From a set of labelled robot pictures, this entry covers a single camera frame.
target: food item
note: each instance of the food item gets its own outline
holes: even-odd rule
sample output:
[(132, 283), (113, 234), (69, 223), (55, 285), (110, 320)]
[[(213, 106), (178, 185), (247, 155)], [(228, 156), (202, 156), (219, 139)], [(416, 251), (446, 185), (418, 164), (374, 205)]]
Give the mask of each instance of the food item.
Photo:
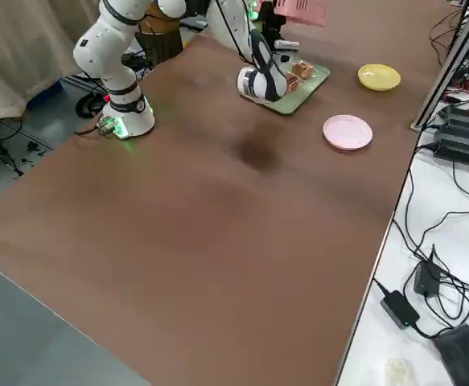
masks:
[(298, 87), (299, 82), (300, 82), (300, 79), (296, 75), (291, 74), (291, 73), (286, 74), (286, 83), (288, 84), (286, 93), (295, 91)]
[(300, 60), (299, 62), (293, 63), (291, 72), (300, 79), (311, 78), (313, 76), (313, 66), (304, 60)]

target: metal frame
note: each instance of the metal frame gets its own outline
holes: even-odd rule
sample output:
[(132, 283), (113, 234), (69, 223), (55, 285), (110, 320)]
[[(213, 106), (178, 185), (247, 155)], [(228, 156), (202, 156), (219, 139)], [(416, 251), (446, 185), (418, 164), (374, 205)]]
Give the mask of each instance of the metal frame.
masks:
[(438, 77), (436, 78), (436, 81), (434, 82), (434, 87), (427, 94), (427, 98), (424, 100), (420, 113), (417, 115), (414, 122), (411, 124), (411, 129), (415, 131), (420, 131), (422, 127), (427, 124), (430, 119), (430, 116), (436, 108), (436, 105), (442, 97), (443, 91), (446, 89), (455, 71), (465, 59), (465, 56), (467, 56), (468, 51), (469, 19), (467, 24), (463, 28), (463, 31), (459, 34), (459, 37), (456, 39), (452, 49), (450, 50), (449, 55), (446, 58), (446, 62), (442, 66), (442, 70), (440, 71)]

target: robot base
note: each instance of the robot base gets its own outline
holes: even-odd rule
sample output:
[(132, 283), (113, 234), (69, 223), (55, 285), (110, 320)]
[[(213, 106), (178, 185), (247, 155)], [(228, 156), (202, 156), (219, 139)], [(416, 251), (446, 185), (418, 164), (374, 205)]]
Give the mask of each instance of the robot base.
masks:
[(152, 108), (146, 99), (145, 102), (146, 108), (142, 113), (122, 113), (113, 109), (111, 104), (108, 103), (102, 110), (103, 117), (98, 122), (98, 125), (101, 123), (107, 125), (112, 120), (114, 127), (113, 134), (120, 139), (146, 134), (154, 128), (155, 119)]

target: plug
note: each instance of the plug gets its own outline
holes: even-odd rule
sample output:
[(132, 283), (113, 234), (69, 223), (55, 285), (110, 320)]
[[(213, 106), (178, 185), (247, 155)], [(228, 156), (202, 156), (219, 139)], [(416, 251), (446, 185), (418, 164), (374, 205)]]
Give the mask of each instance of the plug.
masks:
[(442, 269), (434, 263), (435, 253), (436, 249), (433, 245), (429, 259), (420, 263), (415, 270), (413, 290), (428, 298), (438, 295), (442, 278)]
[(409, 304), (407, 299), (398, 291), (389, 292), (381, 283), (374, 279), (382, 293), (385, 295), (381, 300), (381, 307), (386, 311), (386, 314), (395, 322), (401, 330), (414, 325), (420, 315)]

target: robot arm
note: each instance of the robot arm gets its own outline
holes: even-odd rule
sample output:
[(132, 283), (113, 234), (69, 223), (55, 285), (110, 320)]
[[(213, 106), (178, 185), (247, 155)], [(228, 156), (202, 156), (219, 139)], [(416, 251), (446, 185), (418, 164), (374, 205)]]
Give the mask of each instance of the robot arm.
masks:
[(78, 66), (100, 77), (110, 102), (103, 109), (102, 123), (127, 138), (148, 133), (154, 116), (138, 85), (136, 74), (121, 63), (121, 56), (134, 40), (138, 24), (152, 0), (101, 0), (100, 17), (79, 39), (73, 51)]
[(238, 51), (251, 66), (237, 76), (239, 92), (257, 103), (278, 101), (286, 93), (286, 77), (272, 56), (268, 43), (248, 19), (244, 0), (155, 0), (168, 18), (205, 13), (216, 40)]
[[(261, 33), (248, 20), (244, 0), (157, 0), (168, 18), (182, 18), (207, 9), (212, 33), (227, 47), (236, 47), (253, 66), (237, 76), (241, 94), (257, 103), (278, 101), (286, 93), (286, 78), (272, 57)], [(90, 76), (100, 77), (110, 95), (104, 107), (105, 123), (112, 122), (120, 138), (142, 135), (154, 126), (154, 116), (139, 88), (135, 73), (121, 63), (132, 43), (138, 24), (152, 0), (101, 0), (100, 17), (79, 39), (73, 55)]]

